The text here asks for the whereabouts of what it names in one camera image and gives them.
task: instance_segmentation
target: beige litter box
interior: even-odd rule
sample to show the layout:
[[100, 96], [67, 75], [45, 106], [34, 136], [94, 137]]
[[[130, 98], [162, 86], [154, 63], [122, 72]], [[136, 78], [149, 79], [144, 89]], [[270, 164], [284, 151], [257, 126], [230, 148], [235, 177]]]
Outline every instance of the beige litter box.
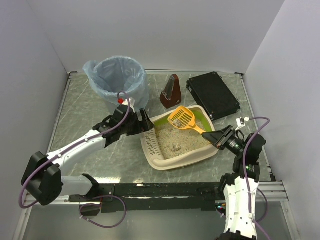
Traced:
[[[201, 106], [195, 105], [189, 106], [187, 108], [194, 113], [195, 118], [197, 120], [201, 121], [206, 132], [212, 132], [215, 130], [210, 118], [207, 116], [205, 110]], [[168, 123], [169, 115], [174, 111], [175, 110], [166, 112], [160, 116], [153, 117], [150, 120], [156, 126], [166, 124]], [[162, 171], [181, 168], [187, 165], [198, 163], [202, 160], [214, 156], [218, 152], [218, 149], [216, 149], [213, 145], [209, 144], [207, 146], [204, 146], [197, 150], [189, 151], [185, 154], [176, 156], [174, 158], [165, 159], [161, 153], [155, 129], [141, 134], [141, 144], [143, 152], [149, 164], [154, 169]]]

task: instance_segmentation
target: trash bag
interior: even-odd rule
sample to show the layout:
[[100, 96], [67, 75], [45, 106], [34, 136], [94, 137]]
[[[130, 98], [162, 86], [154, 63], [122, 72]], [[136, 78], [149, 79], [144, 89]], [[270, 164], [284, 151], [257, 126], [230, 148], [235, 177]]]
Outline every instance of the trash bag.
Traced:
[[83, 70], [89, 78], [91, 88], [106, 101], [110, 113], [119, 106], [120, 91], [125, 91], [129, 97], [134, 98], [136, 111], [146, 107], [149, 101], [147, 73], [133, 58], [113, 56], [100, 63], [88, 61]]

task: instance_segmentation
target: litter scoop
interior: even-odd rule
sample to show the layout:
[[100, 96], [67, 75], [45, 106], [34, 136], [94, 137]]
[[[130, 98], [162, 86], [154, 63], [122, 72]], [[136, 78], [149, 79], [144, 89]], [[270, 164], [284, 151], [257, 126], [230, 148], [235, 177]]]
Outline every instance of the litter scoop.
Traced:
[[193, 129], [200, 134], [206, 132], [197, 126], [194, 113], [184, 106], [179, 106], [171, 113], [168, 117], [168, 122], [180, 130]]

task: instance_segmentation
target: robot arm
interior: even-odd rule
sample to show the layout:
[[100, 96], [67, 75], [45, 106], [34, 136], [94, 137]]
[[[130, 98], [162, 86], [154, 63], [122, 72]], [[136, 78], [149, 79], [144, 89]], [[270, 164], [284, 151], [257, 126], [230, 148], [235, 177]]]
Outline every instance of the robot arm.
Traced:
[[[228, 149], [236, 155], [233, 163], [234, 173], [227, 173], [220, 180], [219, 192], [225, 197], [225, 229], [217, 240], [256, 240], [258, 238], [255, 208], [260, 166], [257, 161], [266, 140], [259, 134], [251, 139], [254, 135], [252, 133], [244, 141], [244, 135], [239, 131], [240, 125], [241, 127], [244, 125], [244, 120], [237, 119], [237, 123], [236, 130], [229, 125], [220, 131], [202, 134], [217, 149]], [[243, 161], [246, 148], [247, 179]]]
[[[26, 189], [41, 205], [48, 205], [59, 196], [82, 195], [96, 197], [96, 190], [99, 184], [93, 177], [88, 174], [77, 177], [64, 175], [76, 163], [90, 154], [118, 141], [121, 135], [136, 135], [154, 128], [154, 124], [150, 121], [144, 109], [140, 109], [142, 120], [139, 121], [133, 107], [134, 100], [132, 98], [129, 100], [130, 109], [128, 114], [128, 102], [126, 100], [115, 109], [113, 115], [95, 125], [92, 130], [75, 142], [47, 155], [37, 152], [31, 156], [21, 184], [24, 185], [31, 174], [47, 163], [26, 185]], [[58, 158], [49, 162], [49, 159], [53, 159], [55, 156], [58, 156]]]

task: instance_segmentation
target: gray wall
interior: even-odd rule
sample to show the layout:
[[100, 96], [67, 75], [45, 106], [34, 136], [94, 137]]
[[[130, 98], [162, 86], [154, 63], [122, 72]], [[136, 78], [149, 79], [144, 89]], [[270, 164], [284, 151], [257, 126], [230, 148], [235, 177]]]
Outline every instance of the gray wall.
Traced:
[[244, 76], [255, 115], [271, 119], [266, 152], [302, 239], [320, 239], [319, 10], [286, 0]]
[[146, 69], [245, 73], [284, 0], [28, 0], [67, 71], [114, 55]]
[[46, 151], [67, 73], [25, 0], [0, 2], [0, 239], [12, 238], [20, 181]]

